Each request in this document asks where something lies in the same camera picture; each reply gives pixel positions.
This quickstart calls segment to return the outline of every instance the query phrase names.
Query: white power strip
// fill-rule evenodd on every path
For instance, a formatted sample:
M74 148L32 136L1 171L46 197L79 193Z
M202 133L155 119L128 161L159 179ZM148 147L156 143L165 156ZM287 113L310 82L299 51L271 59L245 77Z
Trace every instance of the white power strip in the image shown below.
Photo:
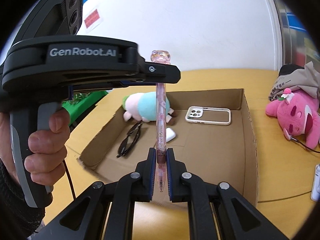
M315 178L313 180L313 186L311 191L311 199L318 201L320 198L320 164L316 165Z

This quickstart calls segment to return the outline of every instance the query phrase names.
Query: fingernail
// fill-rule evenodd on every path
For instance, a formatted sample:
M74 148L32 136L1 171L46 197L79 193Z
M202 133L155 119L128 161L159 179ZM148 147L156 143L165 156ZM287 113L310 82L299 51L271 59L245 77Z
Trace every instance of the fingernail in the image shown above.
M29 158L26 158L25 161L24 161L24 166L26 168L27 171L29 172L33 172L34 169L35 169L35 166L33 164L33 161L30 160Z
M63 120L61 117L56 117L56 131L59 131L62 128Z
M35 152L39 148L39 138L38 136L31 134L28 140L29 148L32 152Z

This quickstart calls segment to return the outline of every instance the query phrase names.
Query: pink plush toy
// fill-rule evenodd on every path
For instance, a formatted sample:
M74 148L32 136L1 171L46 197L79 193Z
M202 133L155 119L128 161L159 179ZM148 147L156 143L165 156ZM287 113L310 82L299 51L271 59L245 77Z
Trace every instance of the pink plush toy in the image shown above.
M311 97L302 89L294 92L286 88L278 100L270 102L266 114L278 118L284 136L306 135L306 146L314 149L320 138L320 116L317 111L319 100Z

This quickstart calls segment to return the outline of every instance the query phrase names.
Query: plush toy's eyebrow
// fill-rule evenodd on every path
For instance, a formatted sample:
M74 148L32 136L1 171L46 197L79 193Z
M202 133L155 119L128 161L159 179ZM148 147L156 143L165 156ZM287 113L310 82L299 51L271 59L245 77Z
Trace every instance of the plush toy's eyebrow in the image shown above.
M294 106L293 108L292 108L292 110L291 110L291 115L292 116L294 116L295 114L296 114L296 110L297 110L297 107L296 106Z

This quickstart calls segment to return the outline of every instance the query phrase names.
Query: black sleeve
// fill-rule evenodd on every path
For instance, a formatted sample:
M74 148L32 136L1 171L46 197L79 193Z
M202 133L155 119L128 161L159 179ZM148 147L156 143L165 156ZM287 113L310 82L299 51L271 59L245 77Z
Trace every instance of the black sleeve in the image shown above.
M0 194L24 236L33 234L44 218L45 209L31 208L27 205L21 187L12 180L1 159Z

